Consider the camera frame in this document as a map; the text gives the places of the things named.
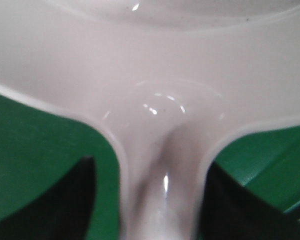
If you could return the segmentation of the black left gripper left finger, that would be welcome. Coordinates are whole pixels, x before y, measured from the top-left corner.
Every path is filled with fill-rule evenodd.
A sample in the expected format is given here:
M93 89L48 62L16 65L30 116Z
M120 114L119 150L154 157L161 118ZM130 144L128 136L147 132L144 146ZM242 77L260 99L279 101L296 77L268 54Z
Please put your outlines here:
M0 220L0 240L84 240L95 202L95 159L83 157L55 185Z

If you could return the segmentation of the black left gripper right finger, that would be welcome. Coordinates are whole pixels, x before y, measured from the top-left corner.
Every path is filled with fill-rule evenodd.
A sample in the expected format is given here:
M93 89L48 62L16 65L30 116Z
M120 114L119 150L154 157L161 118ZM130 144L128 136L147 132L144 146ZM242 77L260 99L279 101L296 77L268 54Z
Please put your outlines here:
M205 240L300 240L300 221L258 198L212 163L199 233Z

